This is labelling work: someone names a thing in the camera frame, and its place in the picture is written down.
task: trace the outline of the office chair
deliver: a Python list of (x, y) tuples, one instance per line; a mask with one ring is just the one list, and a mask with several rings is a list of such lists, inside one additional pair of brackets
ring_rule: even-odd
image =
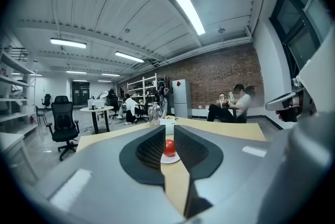
[(44, 106), (45, 109), (47, 109), (50, 106), (50, 99), (51, 99), (50, 94), (46, 94), (44, 96), (44, 102), (43, 102), (43, 99), (41, 99), (42, 100), (42, 105)]
[(112, 119), (114, 119), (116, 116), (118, 116), (116, 112), (119, 110), (119, 102), (116, 95), (109, 98), (109, 105), (113, 106), (113, 109), (111, 109), (110, 111), (114, 111), (114, 114), (109, 115), (109, 117), (112, 117)]
[(49, 127), (53, 141), (66, 142), (66, 145), (58, 147), (59, 152), (61, 149), (64, 149), (62, 154), (59, 156), (59, 160), (63, 161), (62, 157), (67, 153), (68, 150), (76, 152), (75, 147), (77, 147), (78, 144), (74, 144), (73, 142), (70, 142), (70, 140), (75, 140), (79, 134), (79, 121), (75, 120), (73, 122), (73, 104), (72, 102), (66, 101), (68, 98), (59, 96), (58, 98), (56, 97), (55, 100), (58, 102), (53, 102), (51, 104), (54, 119), (54, 132), (52, 132), (51, 129), (51, 122), (47, 124), (47, 127)]
[(38, 121), (40, 122), (39, 125), (41, 124), (40, 117), (42, 117), (44, 124), (47, 125), (48, 122), (47, 122), (46, 114), (44, 112), (41, 112), (36, 105), (35, 105), (35, 109), (36, 109), (36, 116), (37, 116), (37, 124), (38, 124)]
[(144, 108), (137, 111), (137, 116), (140, 116), (139, 118), (137, 118), (137, 121), (143, 120), (147, 122), (146, 119), (148, 119), (148, 117), (144, 118), (143, 115), (148, 115), (148, 103), (149, 99), (147, 98)]

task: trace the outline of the white label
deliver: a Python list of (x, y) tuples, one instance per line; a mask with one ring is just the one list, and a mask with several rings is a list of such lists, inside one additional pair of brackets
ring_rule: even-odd
[(252, 154), (258, 157), (264, 157), (266, 155), (266, 150), (264, 149), (260, 149), (260, 148), (254, 148), (251, 146), (245, 146), (242, 151), (248, 153), (248, 154)]
[(77, 170), (73, 176), (51, 197), (50, 203), (59, 209), (69, 212), (79, 194), (89, 182), (92, 172)]

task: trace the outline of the white shirt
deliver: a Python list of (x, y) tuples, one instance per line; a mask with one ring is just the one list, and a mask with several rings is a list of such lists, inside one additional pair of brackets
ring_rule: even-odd
[(251, 104), (251, 97), (248, 94), (245, 94), (244, 96), (242, 96), (237, 102), (236, 102), (236, 106), (238, 106), (240, 109), (236, 110), (236, 116), (239, 117), (242, 115), (243, 112), (245, 112), (245, 110), (247, 110), (249, 108)]
[(135, 100), (132, 100), (131, 97), (127, 98), (126, 107), (127, 107), (127, 110), (131, 111), (131, 114), (133, 116), (135, 115), (135, 105), (138, 105), (138, 103)]

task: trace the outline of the gray floor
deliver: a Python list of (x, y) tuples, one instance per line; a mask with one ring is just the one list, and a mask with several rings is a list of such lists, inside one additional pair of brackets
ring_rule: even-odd
[[(46, 113), (46, 115), (47, 115), (47, 121), (53, 123), (52, 112), (49, 111)], [(79, 137), (77, 138), (78, 141), (80, 139), (80, 136), (90, 136), (92, 134), (93, 123), (91, 113), (84, 113), (79, 111), (79, 109), (75, 109), (73, 111), (73, 119), (79, 120), (80, 134)], [(275, 132), (278, 131), (278, 129), (265, 118), (248, 119), (248, 122), (258, 123), (267, 141), (272, 141), (275, 137)], [(124, 122), (118, 119), (114, 120), (110, 119), (109, 129), (110, 131), (114, 131), (123, 128), (128, 128), (130, 126), (132, 125), (125, 126)], [(104, 119), (100, 119), (98, 121), (98, 127), (101, 130), (106, 129)], [(37, 170), (37, 173), (39, 174), (40, 178), (44, 177), (51, 169), (53, 169), (60, 163), (59, 161), (60, 153), (58, 152), (57, 147), (65, 145), (65, 143), (54, 142), (51, 138), (49, 129), (44, 125), (43, 121), (40, 127), (36, 131), (31, 132), (24, 139), (24, 142), (30, 154), (31, 161), (35, 166), (35, 169)], [(71, 155), (73, 154), (74, 152), (68, 151), (63, 157), (63, 159), (66, 160), (70, 158)], [(8, 163), (12, 168), (12, 171), (20, 179), (30, 184), (34, 184), (36, 182), (32, 174), (27, 169), (20, 153), (18, 153), (12, 159), (8, 160)]]

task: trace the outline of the table leg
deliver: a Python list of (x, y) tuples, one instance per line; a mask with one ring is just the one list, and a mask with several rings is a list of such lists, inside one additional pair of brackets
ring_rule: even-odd
[(94, 132), (96, 134), (99, 134), (98, 123), (96, 122), (96, 114), (95, 114), (95, 112), (92, 112), (92, 121), (93, 121)]
[(237, 122), (237, 116), (236, 116), (236, 110), (235, 109), (232, 110), (232, 114), (234, 116), (234, 122)]
[(107, 119), (107, 111), (104, 111), (104, 116), (105, 116), (105, 123), (106, 123), (106, 128), (107, 128), (107, 132), (109, 132), (109, 126), (108, 126), (108, 119)]
[(31, 173), (33, 174), (33, 176), (36, 178), (36, 180), (38, 180), (38, 175), (34, 169), (34, 166), (32, 165), (31, 161), (30, 161), (30, 157), (29, 157), (29, 153), (26, 149), (26, 145), (25, 143), (23, 142), (23, 140), (20, 141), (20, 144), (21, 144), (21, 149), (22, 149), (22, 152), (23, 152), (23, 158), (25, 159), (27, 165), (28, 165), (28, 168), (29, 170), (31, 171)]

